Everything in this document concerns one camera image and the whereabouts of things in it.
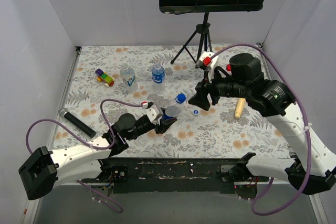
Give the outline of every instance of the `red cap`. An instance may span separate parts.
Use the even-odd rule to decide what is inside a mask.
[[[211,58],[209,56],[205,57],[205,59],[203,60],[203,64],[205,66],[208,66],[211,63]]]
[[[142,105],[142,108],[144,108],[144,109],[147,109],[147,107],[148,107],[148,103],[147,102],[142,102],[141,105]]]

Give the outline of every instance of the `white wall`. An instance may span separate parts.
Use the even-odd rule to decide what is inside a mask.
[[[302,100],[322,141],[336,152],[336,0],[286,0],[265,41],[265,50]],[[336,188],[322,193],[336,223]]]
[[[76,46],[181,45],[203,20],[203,14],[164,15],[159,0],[50,1]],[[213,42],[264,41],[283,2],[265,0],[259,12],[211,13]]]
[[[49,0],[0,0],[0,9],[0,222],[20,223],[25,135],[35,120],[56,117],[75,48]],[[50,133],[50,124],[36,126],[32,149]]]

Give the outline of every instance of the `bottle label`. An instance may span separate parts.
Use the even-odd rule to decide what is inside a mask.
[[[153,74],[153,73],[152,73],[152,79],[153,79],[153,81],[154,81],[155,83],[157,83],[157,84],[162,83],[162,82],[164,81],[165,77],[166,77],[166,76],[165,76],[164,70],[163,70],[163,73],[162,73],[162,74]]]
[[[135,81],[135,75],[133,75],[132,77],[130,77],[127,81],[126,84],[128,87],[132,86],[133,82]]]

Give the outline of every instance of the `blue bottle cap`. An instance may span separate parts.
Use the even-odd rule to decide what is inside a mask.
[[[175,101],[176,101],[177,103],[184,103],[186,99],[187,99],[187,97],[185,97],[184,94],[179,94],[179,95],[176,97]]]

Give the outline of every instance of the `wooden stick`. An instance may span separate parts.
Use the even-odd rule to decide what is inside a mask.
[[[239,98],[238,103],[237,103],[237,107],[236,107],[236,111],[235,111],[235,119],[239,119],[242,112],[243,112],[243,108],[245,106],[245,98]]]

